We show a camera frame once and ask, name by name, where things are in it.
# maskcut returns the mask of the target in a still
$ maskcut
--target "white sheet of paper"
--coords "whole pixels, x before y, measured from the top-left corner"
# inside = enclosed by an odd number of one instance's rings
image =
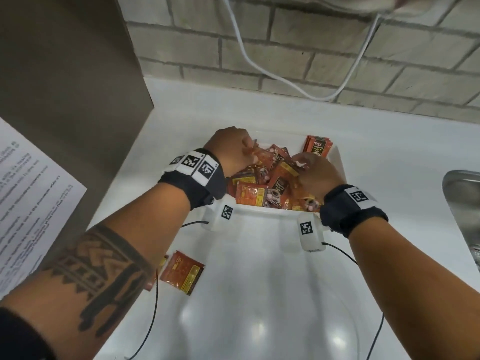
[[[86,190],[0,118],[0,299],[39,266]]]

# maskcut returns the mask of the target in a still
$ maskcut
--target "hand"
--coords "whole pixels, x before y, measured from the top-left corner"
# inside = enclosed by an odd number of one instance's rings
[[[326,158],[303,152],[292,157],[294,161],[306,163],[306,171],[301,172],[299,180],[305,190],[323,202],[327,193],[333,188],[346,184],[338,170]]]
[[[231,177],[258,161],[251,153],[253,146],[247,130],[232,126],[218,130],[203,148],[218,158],[225,177]]]

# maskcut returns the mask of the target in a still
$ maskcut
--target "white sensor device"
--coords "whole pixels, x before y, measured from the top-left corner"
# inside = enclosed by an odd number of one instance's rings
[[[202,223],[204,229],[213,232],[226,231],[233,220],[237,202],[230,194],[225,194],[222,199],[215,200],[213,204],[205,206]]]
[[[309,253],[322,252],[327,247],[322,244],[324,231],[328,227],[322,225],[320,218],[314,213],[303,212],[297,218],[298,235],[304,251]]]

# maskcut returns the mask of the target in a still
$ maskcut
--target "black wire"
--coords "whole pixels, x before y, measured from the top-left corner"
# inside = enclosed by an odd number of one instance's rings
[[[138,348],[137,352],[134,353],[132,357],[129,357],[128,360],[132,360],[135,356],[138,355],[142,347],[144,347],[145,343],[147,342],[148,336],[150,335],[150,332],[152,331],[153,327],[153,322],[155,322],[155,316],[157,315],[157,305],[159,304],[159,270],[156,270],[156,295],[155,295],[155,309],[153,310],[153,318],[152,318],[152,323],[150,324],[150,328],[148,329],[147,336],[145,336],[145,339],[141,343],[140,347]]]
[[[337,249],[339,252],[341,252],[342,254],[344,254],[346,257],[348,257],[348,259],[350,259],[351,261],[353,261],[355,264],[358,265],[357,263],[357,260],[353,259],[349,254],[347,254],[345,251],[343,251],[341,248],[338,248],[337,246],[335,245],[332,245],[332,244],[329,244],[328,242],[322,242],[322,245],[325,245],[325,246],[330,246],[334,249]],[[384,321],[385,321],[385,315],[383,314],[383,312],[381,313],[381,321],[380,321],[380,327],[378,327],[378,331],[375,335],[375,338],[373,339],[373,342],[371,343],[371,346],[370,346],[370,350],[368,352],[368,355],[367,355],[367,358],[365,360],[370,360],[370,357],[372,355],[372,351],[374,351],[374,347],[375,347],[375,344],[377,343],[377,339],[378,339],[378,336],[380,335],[380,331],[382,330],[382,327],[384,325]]]
[[[193,225],[193,224],[208,224],[208,221],[193,221],[184,224],[182,227],[184,228],[185,226]],[[148,336],[150,335],[150,332],[152,331],[153,327],[153,322],[155,322],[155,316],[157,315],[157,306],[159,304],[159,270],[156,270],[156,295],[155,295],[155,309],[153,310],[153,318],[152,318],[152,323],[150,324],[150,328],[148,329],[147,336],[145,336],[145,339],[141,343],[140,347],[138,350],[135,352],[135,354],[132,357],[129,357],[127,360],[132,360],[135,356],[138,355],[142,347],[144,347],[145,343],[147,342]]]
[[[209,224],[209,222],[208,221],[193,221],[193,222],[189,222],[189,223],[184,224],[182,227],[184,228],[185,226],[189,226],[189,225],[193,225],[193,224]]]

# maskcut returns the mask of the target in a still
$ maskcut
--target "white electrical cord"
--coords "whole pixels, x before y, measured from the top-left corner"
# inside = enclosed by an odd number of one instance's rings
[[[243,54],[243,58],[245,58],[245,60],[248,62],[248,64],[250,66],[254,67],[259,72],[261,72],[262,74],[264,74],[265,76],[273,78],[274,80],[277,80],[277,81],[281,81],[281,82],[289,85],[290,87],[295,88],[303,96],[305,96],[305,97],[307,97],[307,98],[309,98],[313,101],[330,101],[330,100],[334,99],[335,97],[337,97],[343,91],[345,86],[349,83],[350,78],[353,75],[353,72],[355,72],[355,70],[357,69],[357,66],[360,63],[360,60],[362,59],[363,55],[365,54],[365,50],[367,50],[367,47],[370,44],[370,41],[372,40],[372,37],[373,37],[374,32],[375,32],[375,28],[377,27],[377,24],[378,24],[378,22],[380,20],[380,17],[381,17],[380,14],[377,14],[375,16],[375,19],[373,20],[373,23],[371,24],[370,29],[368,30],[367,37],[366,37],[365,41],[363,42],[363,45],[361,46],[360,52],[358,53],[358,56],[355,59],[355,62],[353,62],[352,66],[350,67],[350,70],[346,74],[345,79],[342,82],[342,84],[340,85],[340,87],[330,96],[314,97],[314,96],[309,95],[307,92],[305,92],[302,88],[300,88],[296,84],[290,82],[288,79],[285,79],[283,77],[279,77],[276,74],[273,74],[273,73],[267,71],[266,69],[263,69],[261,66],[255,64],[255,62],[253,62],[249,58],[249,56],[247,55],[247,52],[245,51],[245,46],[243,45],[242,36],[240,35],[240,30],[239,30],[239,26],[237,24],[237,19],[235,18],[235,14],[233,13],[232,7],[230,6],[230,1],[229,0],[224,0],[224,1],[225,1],[226,8],[228,9],[228,13],[230,14],[230,18],[232,20],[233,29],[235,30],[235,35],[237,36],[237,40],[238,40],[238,44],[240,45],[241,53]]]

